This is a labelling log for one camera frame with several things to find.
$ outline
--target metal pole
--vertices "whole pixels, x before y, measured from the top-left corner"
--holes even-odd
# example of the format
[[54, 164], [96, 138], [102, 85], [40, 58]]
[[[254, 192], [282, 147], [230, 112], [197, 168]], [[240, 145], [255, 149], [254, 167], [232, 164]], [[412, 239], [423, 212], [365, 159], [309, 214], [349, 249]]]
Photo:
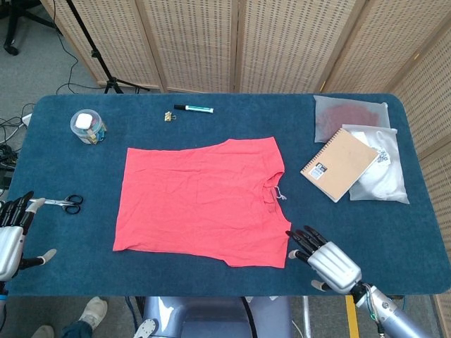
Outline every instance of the metal pole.
[[304, 314], [304, 335], [305, 338], [311, 338], [309, 297], [302, 296], [302, 309]]
[[91, 57], [96, 58], [99, 61], [101, 68], [104, 70], [105, 75], [108, 78], [107, 86], [105, 87], [105, 94], [108, 92], [108, 90], [110, 88], [113, 88], [116, 91], [116, 93], [118, 93], [118, 94], [123, 94], [123, 91], [118, 86], [117, 82], [122, 82], [122, 83], [124, 83], [126, 85], [130, 85], [130, 86], [132, 86], [134, 88], [140, 88], [140, 89], [149, 91], [150, 89], [148, 89], [146, 87], [142, 87], [142, 86], [139, 86], [138, 84], [133, 84], [131, 82], [126, 82], [126, 81], [119, 80], [119, 79], [117, 79], [117, 78], [115, 78], [114, 76], [111, 75], [108, 67], [105, 64], [104, 58], [101, 57], [100, 51], [98, 50], [96, 44], [92, 40], [91, 35], [89, 34], [85, 24], [83, 23], [82, 18], [80, 17], [80, 14], [77, 11], [77, 8], [73, 4], [72, 0], [66, 0], [66, 2], [68, 4], [70, 10], [72, 11], [73, 16], [77, 20], [78, 25], [82, 29], [83, 34], [86, 37], [86, 40], [89, 42], [89, 45], [92, 48], [92, 55], [91, 55]]

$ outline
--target binder clip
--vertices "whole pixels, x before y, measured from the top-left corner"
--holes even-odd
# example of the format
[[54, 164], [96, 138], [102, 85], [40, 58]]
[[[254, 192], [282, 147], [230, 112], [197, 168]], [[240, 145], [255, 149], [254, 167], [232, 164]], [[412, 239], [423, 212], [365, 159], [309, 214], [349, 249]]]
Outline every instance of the binder clip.
[[170, 121], [174, 121], [177, 118], [177, 116], [172, 115], [171, 111], [166, 111], [164, 113], [164, 121], [165, 122], [170, 122]]

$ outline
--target scissors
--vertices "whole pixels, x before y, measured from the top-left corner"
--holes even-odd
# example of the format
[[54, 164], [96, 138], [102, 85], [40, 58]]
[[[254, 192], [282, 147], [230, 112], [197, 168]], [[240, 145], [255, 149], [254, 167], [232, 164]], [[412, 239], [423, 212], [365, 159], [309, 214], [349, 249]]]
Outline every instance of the scissors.
[[75, 215], [80, 212], [80, 204], [83, 202], [83, 197], [80, 195], [67, 196], [62, 201], [56, 201], [54, 199], [46, 199], [45, 204], [51, 204], [53, 206], [60, 206], [63, 210], [71, 215]]

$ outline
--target chair wheel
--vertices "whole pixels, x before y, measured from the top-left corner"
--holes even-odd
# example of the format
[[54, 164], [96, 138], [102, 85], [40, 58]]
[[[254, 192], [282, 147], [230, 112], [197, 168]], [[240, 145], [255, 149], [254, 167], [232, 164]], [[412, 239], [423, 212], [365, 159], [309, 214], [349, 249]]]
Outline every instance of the chair wheel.
[[13, 56], [16, 56], [17, 54], [19, 54], [19, 50], [13, 46], [4, 46], [5, 51], [7, 51], [8, 53], [10, 53]]

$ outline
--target shoe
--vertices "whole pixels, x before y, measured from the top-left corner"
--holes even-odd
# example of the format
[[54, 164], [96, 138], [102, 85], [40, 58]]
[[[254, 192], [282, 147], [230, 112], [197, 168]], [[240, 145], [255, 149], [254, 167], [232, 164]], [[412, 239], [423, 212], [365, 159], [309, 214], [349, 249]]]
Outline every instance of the shoe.
[[86, 304], [85, 310], [79, 320], [88, 323], [95, 330], [105, 318], [106, 310], [108, 310], [107, 303], [99, 297], [94, 297]]
[[36, 330], [31, 338], [55, 338], [55, 332], [52, 326], [43, 325]]

